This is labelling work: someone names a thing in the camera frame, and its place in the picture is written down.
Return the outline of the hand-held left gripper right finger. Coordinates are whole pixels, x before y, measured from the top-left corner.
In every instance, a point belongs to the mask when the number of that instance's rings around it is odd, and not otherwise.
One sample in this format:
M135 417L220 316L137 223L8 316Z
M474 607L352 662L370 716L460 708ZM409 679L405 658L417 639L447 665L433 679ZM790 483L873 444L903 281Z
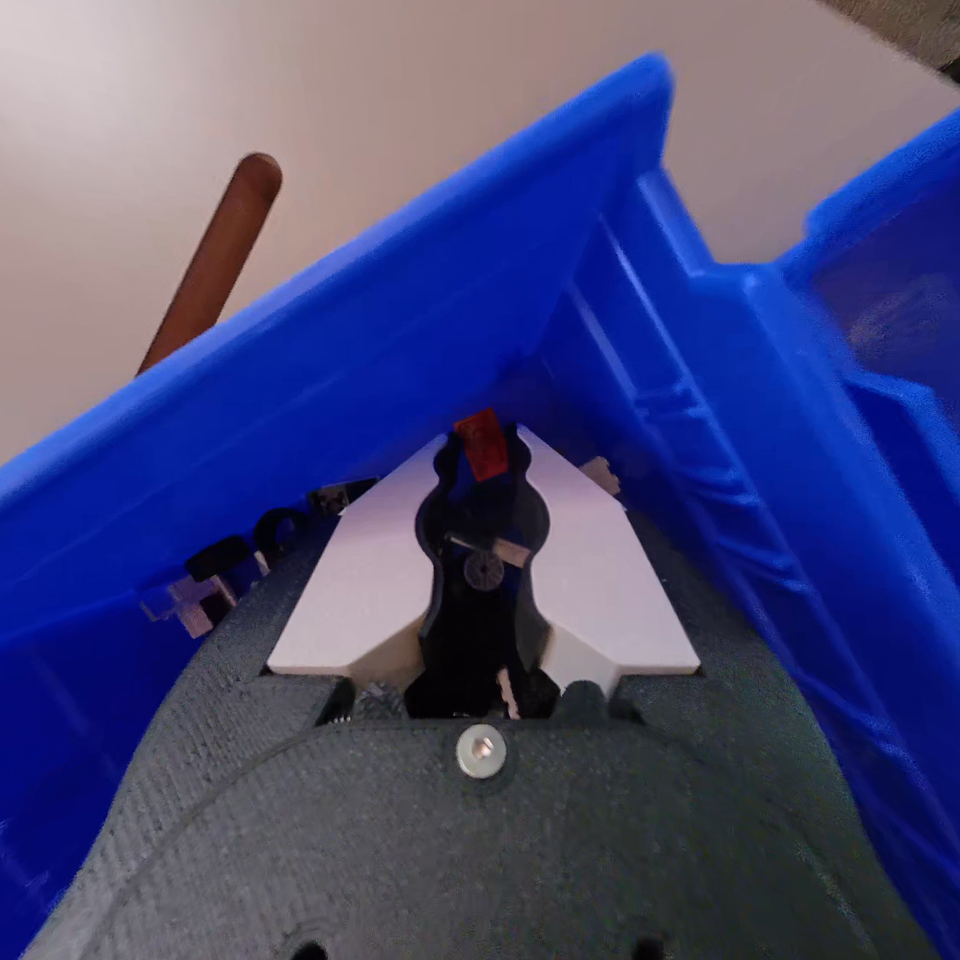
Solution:
M525 479L545 505L531 558L534 606L549 628L538 666L561 690L624 676L691 676L701 666L625 507L527 427Z

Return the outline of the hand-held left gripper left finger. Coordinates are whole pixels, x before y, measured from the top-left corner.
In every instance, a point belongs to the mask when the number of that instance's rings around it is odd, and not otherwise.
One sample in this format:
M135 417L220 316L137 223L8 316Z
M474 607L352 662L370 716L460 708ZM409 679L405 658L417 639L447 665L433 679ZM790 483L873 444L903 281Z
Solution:
M424 671L418 634L434 572L415 523L448 438L430 440L342 511L266 661L273 674L408 687Z

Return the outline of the small red brick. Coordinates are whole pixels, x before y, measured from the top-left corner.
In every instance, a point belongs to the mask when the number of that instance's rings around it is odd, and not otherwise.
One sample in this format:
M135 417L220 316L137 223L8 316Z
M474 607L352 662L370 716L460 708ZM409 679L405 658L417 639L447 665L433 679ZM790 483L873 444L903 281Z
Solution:
M453 429L478 483L509 473L507 438L493 407L456 421Z

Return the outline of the blue plastic bin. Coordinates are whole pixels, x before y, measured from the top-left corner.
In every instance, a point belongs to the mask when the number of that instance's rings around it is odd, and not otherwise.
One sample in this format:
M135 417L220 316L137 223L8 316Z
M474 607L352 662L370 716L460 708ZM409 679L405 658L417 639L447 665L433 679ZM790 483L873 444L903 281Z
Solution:
M777 266L718 262L647 54L2 467L2 958L958 958L958 565ZM508 473L454 432L492 407ZM565 689L525 426L700 659ZM437 436L408 686L151 587Z
M776 260L948 566L959 543L959 115L816 206Z

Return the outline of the tan and grey brick pile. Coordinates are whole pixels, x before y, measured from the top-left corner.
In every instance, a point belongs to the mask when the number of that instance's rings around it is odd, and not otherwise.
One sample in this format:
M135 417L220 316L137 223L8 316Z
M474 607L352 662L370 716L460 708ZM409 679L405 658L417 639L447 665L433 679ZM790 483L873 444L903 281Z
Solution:
M208 635L316 529L366 494L377 476L310 491L300 507L267 510L249 535L233 534L199 550L174 582L150 587L139 605L150 622L176 619L192 640Z

